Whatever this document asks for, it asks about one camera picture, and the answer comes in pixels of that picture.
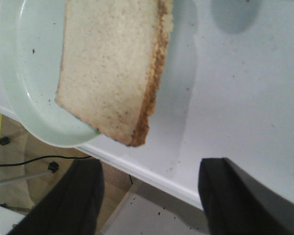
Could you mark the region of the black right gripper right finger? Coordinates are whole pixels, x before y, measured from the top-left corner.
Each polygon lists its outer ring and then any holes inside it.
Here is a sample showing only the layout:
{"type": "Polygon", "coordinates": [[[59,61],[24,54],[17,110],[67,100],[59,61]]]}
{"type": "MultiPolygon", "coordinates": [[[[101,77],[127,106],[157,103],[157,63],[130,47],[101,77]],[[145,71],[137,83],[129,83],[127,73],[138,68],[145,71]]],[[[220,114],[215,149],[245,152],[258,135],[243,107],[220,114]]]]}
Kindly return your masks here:
{"type": "Polygon", "coordinates": [[[198,192],[212,235],[294,235],[294,203],[228,158],[204,158],[198,192]]]}

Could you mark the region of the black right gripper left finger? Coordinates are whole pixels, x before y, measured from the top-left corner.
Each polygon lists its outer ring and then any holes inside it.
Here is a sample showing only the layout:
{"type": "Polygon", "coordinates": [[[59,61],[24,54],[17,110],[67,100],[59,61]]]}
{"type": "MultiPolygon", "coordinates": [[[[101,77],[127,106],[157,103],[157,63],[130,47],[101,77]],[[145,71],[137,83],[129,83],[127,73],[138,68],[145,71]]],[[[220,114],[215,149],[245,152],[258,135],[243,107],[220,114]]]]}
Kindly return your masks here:
{"type": "Polygon", "coordinates": [[[11,235],[93,235],[104,196],[102,164],[75,160],[11,235]]]}

